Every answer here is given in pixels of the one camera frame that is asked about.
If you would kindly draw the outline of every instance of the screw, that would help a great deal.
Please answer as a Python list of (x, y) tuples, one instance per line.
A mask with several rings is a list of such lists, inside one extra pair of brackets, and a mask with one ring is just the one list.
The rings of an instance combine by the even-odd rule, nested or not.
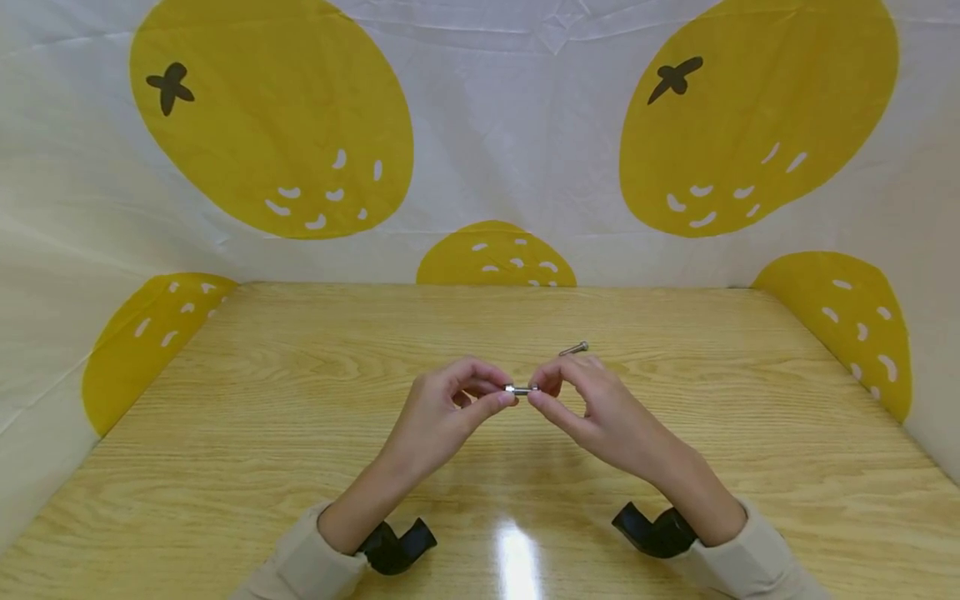
[(583, 342), (581, 342), (580, 344), (577, 344), (576, 346), (571, 346), (570, 348), (567, 348), (566, 350), (561, 351), (560, 356), (564, 356), (565, 354), (576, 354), (577, 352), (583, 352), (584, 350), (587, 350), (589, 348), (590, 348), (590, 344), (587, 343), (587, 340), (584, 340)]
[(531, 392), (538, 392), (539, 390), (540, 390), (540, 387), (538, 387), (537, 384), (534, 384), (532, 387), (529, 387), (529, 388), (518, 388), (513, 384), (503, 386), (504, 392), (510, 392), (514, 396), (526, 396)]

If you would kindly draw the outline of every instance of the wood grain surface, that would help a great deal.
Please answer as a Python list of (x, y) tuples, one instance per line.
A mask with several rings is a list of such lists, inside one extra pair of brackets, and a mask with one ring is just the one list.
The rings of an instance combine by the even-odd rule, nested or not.
[[(0, 597), (224, 598), (375, 455), (418, 372), (472, 353), (525, 382), (581, 339), (837, 597), (958, 597), (960, 492), (762, 293), (289, 283), (229, 299), (0, 559)], [(694, 596), (610, 526), (629, 500), (665, 508), (521, 403), (391, 517), (440, 545), (356, 597)]]

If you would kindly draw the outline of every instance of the black wrist strap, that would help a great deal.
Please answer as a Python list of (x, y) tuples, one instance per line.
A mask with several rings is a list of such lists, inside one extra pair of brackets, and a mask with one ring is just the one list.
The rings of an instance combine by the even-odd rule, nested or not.
[(360, 552), (367, 555), (370, 566), (377, 573), (399, 575), (435, 545), (437, 539), (421, 518), (399, 538), (387, 521), (382, 521), (360, 544)]
[(628, 502), (613, 518), (612, 525), (634, 548), (657, 559), (672, 559), (681, 555), (697, 540), (697, 534), (672, 507), (660, 513), (657, 520), (651, 523), (633, 502)]

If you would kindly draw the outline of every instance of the finger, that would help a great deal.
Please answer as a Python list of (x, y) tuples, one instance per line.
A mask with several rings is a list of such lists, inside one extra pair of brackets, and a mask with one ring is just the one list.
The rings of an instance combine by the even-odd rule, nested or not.
[(473, 377), (467, 382), (467, 385), (464, 386), (464, 391), (473, 397), (480, 397), (486, 396), (487, 394), (503, 392), (503, 387), (493, 384), (485, 379), (477, 379), (476, 377)]
[(558, 356), (548, 363), (540, 365), (531, 378), (531, 384), (537, 384), (541, 390), (550, 394), (559, 390), (564, 381), (569, 381), (580, 396), (589, 384), (589, 363), (575, 356)]
[(510, 392), (500, 391), (496, 394), (487, 394), (479, 397), (470, 406), (460, 411), (470, 433), (476, 431), (483, 421), (499, 413), (508, 406), (516, 406), (516, 397)]
[(592, 423), (581, 419), (570, 412), (562, 402), (544, 392), (531, 392), (527, 395), (527, 400), (547, 420), (557, 425), (566, 435), (579, 443), (589, 434)]
[(471, 379), (483, 379), (502, 388), (513, 379), (504, 371), (475, 356), (465, 356), (440, 370), (448, 394), (459, 392)]
[(473, 403), (473, 400), (470, 399), (470, 396), (467, 396), (463, 392), (457, 392), (451, 398), (453, 403), (459, 406), (460, 408), (467, 408), (470, 404)]

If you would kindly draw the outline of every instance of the yellow lemon pattern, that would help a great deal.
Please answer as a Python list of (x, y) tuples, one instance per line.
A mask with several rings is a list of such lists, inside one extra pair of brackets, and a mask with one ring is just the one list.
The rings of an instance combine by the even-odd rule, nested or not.
[(574, 286), (570, 265), (538, 237), (502, 221), (454, 231), (426, 254), (417, 283)]
[(620, 143), (627, 206), (683, 237), (757, 222), (850, 160), (898, 63), (880, 0), (724, 0), (640, 78)]
[(910, 341), (880, 269), (838, 252), (799, 252), (767, 265), (754, 287), (780, 299), (894, 418), (906, 419)]
[(162, 0), (133, 39), (130, 76), (160, 148), (254, 228), (341, 237), (403, 202), (403, 92), (366, 32), (324, 0)]
[(84, 408), (98, 434), (123, 417), (236, 285), (204, 273), (156, 276), (124, 302), (84, 371)]

